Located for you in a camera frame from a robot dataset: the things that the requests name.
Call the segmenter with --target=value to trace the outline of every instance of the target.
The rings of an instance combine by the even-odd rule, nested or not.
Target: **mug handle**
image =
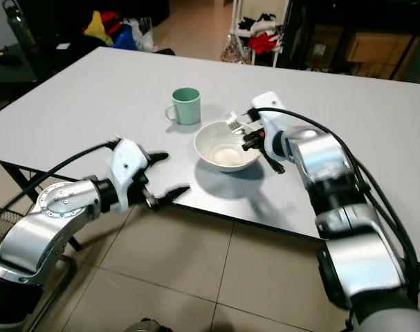
[[[174,104],[170,104],[170,105],[167,106],[167,108],[165,109],[165,116],[167,117],[168,120],[170,120],[172,122],[177,122],[177,119],[176,118],[171,118],[170,117],[170,109],[172,107],[174,107]]]

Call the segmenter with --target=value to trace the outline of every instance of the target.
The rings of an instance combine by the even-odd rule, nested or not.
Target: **white table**
[[[171,92],[182,86],[201,92],[200,125],[172,125],[163,116]],[[179,205],[318,238],[294,165],[287,163],[279,176],[261,158],[245,171],[223,174],[194,151],[199,127],[229,110],[244,113],[270,90],[348,143],[393,203],[420,261],[418,84],[99,48],[0,112],[0,161],[45,171],[118,133],[147,151],[170,153],[147,173],[155,194],[189,183],[192,191]],[[59,175],[104,176],[108,155],[90,154]]]

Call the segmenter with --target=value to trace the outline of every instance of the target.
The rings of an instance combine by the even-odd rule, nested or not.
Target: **floor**
[[[180,56],[219,59],[231,7],[171,0],[156,43]],[[50,179],[46,185],[56,181]],[[0,206],[20,189],[0,167]],[[27,198],[14,210],[24,213]],[[154,317],[174,331],[339,331],[347,313],[329,303],[318,244],[175,207],[108,213],[76,234],[74,281],[38,331],[124,331]],[[45,296],[62,275],[58,264]]]

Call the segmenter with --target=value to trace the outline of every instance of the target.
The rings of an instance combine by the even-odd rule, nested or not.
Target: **green mug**
[[[174,117],[170,109],[174,108]],[[201,121],[201,94],[193,88],[181,88],[173,92],[173,103],[165,110],[168,120],[179,125],[195,125]]]

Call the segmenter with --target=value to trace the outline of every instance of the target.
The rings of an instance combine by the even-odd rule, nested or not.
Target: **cardboard box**
[[[329,68],[336,54],[342,33],[342,26],[317,24],[309,43],[305,65]]]
[[[355,75],[361,77],[373,77],[388,80],[394,68],[396,68],[396,66],[390,64],[360,64]],[[400,80],[405,69],[406,66],[400,66],[393,80]]]
[[[350,43],[347,61],[396,65],[410,39],[411,35],[356,33]],[[402,66],[406,66],[410,61],[417,42],[416,38]]]

